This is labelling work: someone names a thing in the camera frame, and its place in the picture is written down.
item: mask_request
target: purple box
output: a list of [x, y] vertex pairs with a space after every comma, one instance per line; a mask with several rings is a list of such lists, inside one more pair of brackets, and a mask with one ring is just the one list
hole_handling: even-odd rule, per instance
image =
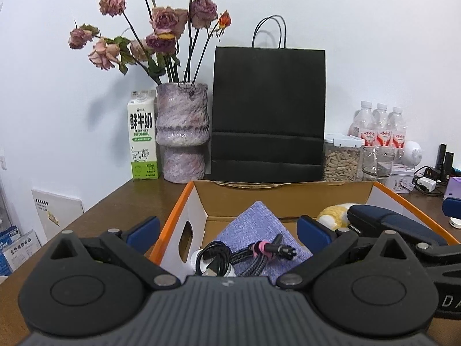
[[443, 199], [455, 198], [461, 199], [461, 177], [453, 176], [448, 180], [447, 189]]

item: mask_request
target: blue folded fabric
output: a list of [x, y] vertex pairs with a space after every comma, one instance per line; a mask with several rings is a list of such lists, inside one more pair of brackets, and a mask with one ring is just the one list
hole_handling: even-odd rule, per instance
[[[312, 253], [296, 242], [263, 202], [256, 202], [239, 215], [216, 237], [216, 240], [225, 243], [232, 252], [235, 252], [257, 241], [272, 242], [278, 233], [283, 235], [282, 244], [296, 248], [296, 256], [293, 260], [275, 257], [267, 263], [261, 275], [268, 276], [271, 282], [275, 283], [278, 276], [310, 258]], [[248, 268], [251, 261], [252, 259], [248, 259], [234, 267], [237, 276]]]

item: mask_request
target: milk carton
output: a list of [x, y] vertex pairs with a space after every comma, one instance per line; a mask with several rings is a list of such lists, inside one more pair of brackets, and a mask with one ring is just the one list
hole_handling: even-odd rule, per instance
[[134, 91], [128, 103], [131, 170], [134, 179], [158, 178], [155, 91]]

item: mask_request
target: yellow petal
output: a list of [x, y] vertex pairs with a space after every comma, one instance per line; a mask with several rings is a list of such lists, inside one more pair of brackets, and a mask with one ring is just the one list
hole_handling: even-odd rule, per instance
[[164, 40], [171, 40], [174, 39], [175, 36], [172, 33], [161, 33], [160, 35], [158, 35], [158, 38]]

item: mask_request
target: triangular hole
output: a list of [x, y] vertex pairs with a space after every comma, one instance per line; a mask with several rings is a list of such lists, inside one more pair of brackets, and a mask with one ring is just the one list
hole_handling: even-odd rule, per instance
[[62, 239], [51, 254], [51, 259], [58, 260], [74, 256], [77, 256], [77, 252], [72, 243], [67, 239]]
[[445, 277], [455, 277], [455, 278], [461, 278], [461, 270], [455, 270], [451, 272], [443, 272], [443, 276]]
[[407, 258], [405, 252], [402, 250], [395, 239], [387, 241], [386, 247], [384, 247], [381, 256], [400, 260], [405, 260]]

